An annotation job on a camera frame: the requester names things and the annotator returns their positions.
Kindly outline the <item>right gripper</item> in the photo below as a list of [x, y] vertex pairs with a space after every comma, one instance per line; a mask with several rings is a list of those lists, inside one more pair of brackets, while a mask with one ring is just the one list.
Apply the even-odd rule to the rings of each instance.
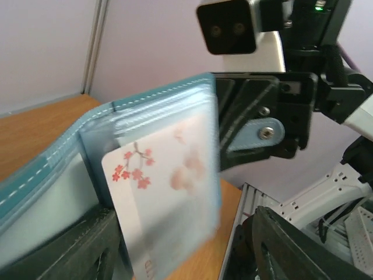
[[[283, 44], [286, 73], [279, 76], [215, 72], [219, 103], [220, 170], [266, 160], [292, 159], [308, 145], [318, 84], [318, 52], [311, 47]], [[277, 104], [280, 83], [279, 101]], [[259, 116], [262, 106], [275, 110], [285, 137], [272, 149], [229, 151], [244, 125]]]

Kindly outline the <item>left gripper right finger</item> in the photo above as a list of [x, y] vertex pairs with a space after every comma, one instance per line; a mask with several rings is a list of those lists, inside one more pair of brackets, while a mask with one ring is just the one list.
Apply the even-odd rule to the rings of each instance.
[[252, 215], [252, 247], [260, 279], [369, 279], [280, 217], [257, 207]]

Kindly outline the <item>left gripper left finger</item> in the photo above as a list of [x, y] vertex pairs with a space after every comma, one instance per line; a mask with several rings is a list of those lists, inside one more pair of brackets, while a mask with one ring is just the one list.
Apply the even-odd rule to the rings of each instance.
[[97, 207], [60, 237], [1, 271], [1, 279], [111, 279], [121, 235], [113, 209]]

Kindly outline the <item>teal card holder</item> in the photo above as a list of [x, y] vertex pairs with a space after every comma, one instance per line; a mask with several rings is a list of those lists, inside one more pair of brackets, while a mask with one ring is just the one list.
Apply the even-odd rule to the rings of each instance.
[[[206, 73], [88, 111], [45, 151], [3, 181], [1, 271], [60, 237], [92, 209], [115, 211], [102, 167], [106, 154], [198, 113], [207, 115], [214, 133], [212, 156], [220, 209], [219, 103], [216, 78]], [[231, 149], [267, 148], [279, 143], [283, 135], [284, 128], [273, 118], [250, 121]], [[119, 232], [115, 266], [120, 261], [125, 277], [130, 278], [134, 273], [120, 225]]]

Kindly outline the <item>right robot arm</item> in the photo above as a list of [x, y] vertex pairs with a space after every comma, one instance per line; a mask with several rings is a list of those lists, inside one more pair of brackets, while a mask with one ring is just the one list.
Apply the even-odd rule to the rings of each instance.
[[[279, 72], [219, 72], [221, 169], [272, 156], [291, 159], [307, 147], [311, 115], [338, 124], [354, 120], [372, 99], [372, 82], [344, 67], [337, 37], [350, 1], [223, 1], [212, 15], [197, 15], [207, 49], [214, 55], [244, 55], [258, 49], [255, 35], [274, 32], [284, 69]], [[279, 143], [232, 150], [250, 121], [273, 118], [284, 128]]]

